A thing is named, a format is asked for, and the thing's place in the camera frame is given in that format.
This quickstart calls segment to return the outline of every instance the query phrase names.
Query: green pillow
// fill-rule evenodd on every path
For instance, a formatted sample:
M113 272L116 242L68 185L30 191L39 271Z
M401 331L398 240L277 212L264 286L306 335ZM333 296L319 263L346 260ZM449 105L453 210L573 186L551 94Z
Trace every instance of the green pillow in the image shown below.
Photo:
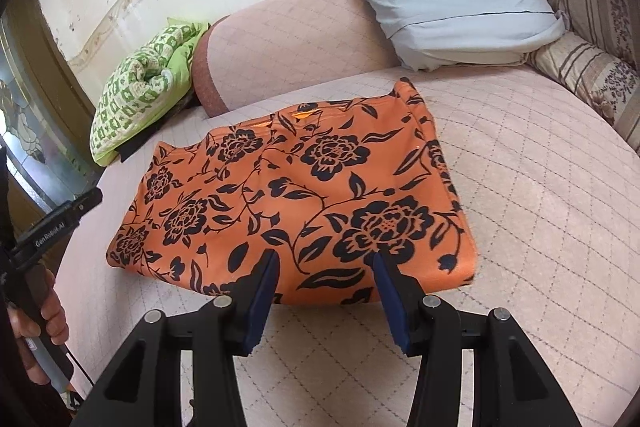
M110 164L116 147L187 93L193 50L207 29L207 24L176 21L120 63L104 86L91 126L91 154L98 165Z

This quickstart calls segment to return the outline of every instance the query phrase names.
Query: orange floral fabric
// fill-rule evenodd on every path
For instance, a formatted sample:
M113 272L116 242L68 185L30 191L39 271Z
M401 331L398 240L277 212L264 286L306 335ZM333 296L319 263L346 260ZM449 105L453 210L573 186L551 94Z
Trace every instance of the orange floral fabric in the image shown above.
M159 143L107 261L220 295L267 249L280 257L278 303L377 299L377 251L425 292L472 279L476 247L407 79L385 96L220 127L189 147Z

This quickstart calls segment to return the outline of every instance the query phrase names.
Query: gray handle grip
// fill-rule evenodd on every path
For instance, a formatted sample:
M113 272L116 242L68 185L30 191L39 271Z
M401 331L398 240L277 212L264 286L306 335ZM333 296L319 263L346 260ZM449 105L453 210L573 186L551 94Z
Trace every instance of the gray handle grip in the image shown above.
M60 366L53 359L50 352L44 346L40 338L31 337L25 339L25 341L27 342L27 346L29 346L29 349L31 349L33 356L35 357L42 370L51 379L53 388L59 393L64 393L66 391L66 387L69 385L69 379L62 372L62 369L60 369ZM66 355L66 347L59 346L59 348Z

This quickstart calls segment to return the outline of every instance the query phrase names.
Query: pink quilted cover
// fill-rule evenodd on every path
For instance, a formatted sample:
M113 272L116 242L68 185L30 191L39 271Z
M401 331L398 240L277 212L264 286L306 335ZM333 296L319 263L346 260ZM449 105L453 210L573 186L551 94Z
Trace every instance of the pink quilted cover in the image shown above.
M397 66L365 0L266 0L201 39L193 85L209 116L301 87Z

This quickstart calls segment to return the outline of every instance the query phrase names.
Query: finger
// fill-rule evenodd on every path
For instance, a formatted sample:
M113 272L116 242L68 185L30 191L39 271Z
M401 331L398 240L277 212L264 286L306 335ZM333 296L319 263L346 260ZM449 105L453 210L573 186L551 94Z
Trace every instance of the finger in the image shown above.
M42 315L42 318L49 321L60 313L61 308L62 306L60 305L58 294L53 290L49 290L49 294L47 295L47 298L44 299L42 308L40 308L40 314Z
M9 320L11 320L11 328L14 330L14 337L39 337L40 327L32 321L25 312L20 308L9 308Z
M56 276L53 275L53 272L49 268L44 272L44 279L47 282L47 286L53 288L53 285L56 283Z
M63 330L60 331L59 334L57 334L55 337L51 337L51 342L53 342L55 346L61 346L68 340L69 340L69 326L66 324Z
M47 333L51 338L58 336L66 326L66 315L64 308L60 308L58 315L47 323Z
M20 352L20 358L22 359L22 364L24 368L27 370L27 376L29 380L33 383L37 383L38 385L45 385L49 383L49 377L42 370L42 368L38 365L33 353L30 351L27 344L25 344L24 340L18 339L18 351Z

